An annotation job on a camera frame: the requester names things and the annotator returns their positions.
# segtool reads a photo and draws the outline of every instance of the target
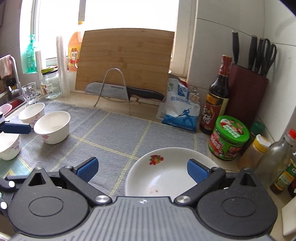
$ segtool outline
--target plaid placemat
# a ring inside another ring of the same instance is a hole
[[[180,128],[60,101],[44,100],[45,113],[63,110],[71,115],[70,134],[55,145],[42,141],[34,131],[21,135],[21,151],[10,161],[0,159],[0,176],[26,175],[34,167],[57,171],[77,166],[95,156],[99,171],[90,184],[115,197],[124,195],[124,181],[141,156],[164,147],[184,147],[206,152],[203,134]],[[14,117],[11,122],[20,122]]]

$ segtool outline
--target wooden cutting board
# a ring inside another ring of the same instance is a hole
[[[86,31],[83,37],[75,89],[84,91],[91,82],[103,82],[105,73],[119,68],[126,85],[166,94],[174,32],[112,28]],[[107,84],[123,85],[117,71]]]

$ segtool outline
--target clear glass cup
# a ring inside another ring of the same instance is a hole
[[[27,104],[34,104],[37,102],[37,89],[36,82],[28,83],[22,87],[22,93],[24,95]]]

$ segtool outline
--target dish rag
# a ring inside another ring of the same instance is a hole
[[[0,77],[3,79],[5,76],[12,74],[12,61],[10,60],[10,54],[0,58]]]

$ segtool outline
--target plastic wrap roll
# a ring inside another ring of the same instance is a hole
[[[57,36],[57,65],[62,97],[68,97],[70,96],[70,87],[67,81],[67,57],[62,35]]]
[[[46,65],[44,65],[42,61],[41,51],[36,51],[35,56],[36,56],[36,66],[37,66],[38,81],[39,81],[38,84],[40,85],[40,81],[42,79],[41,69],[45,68]]]

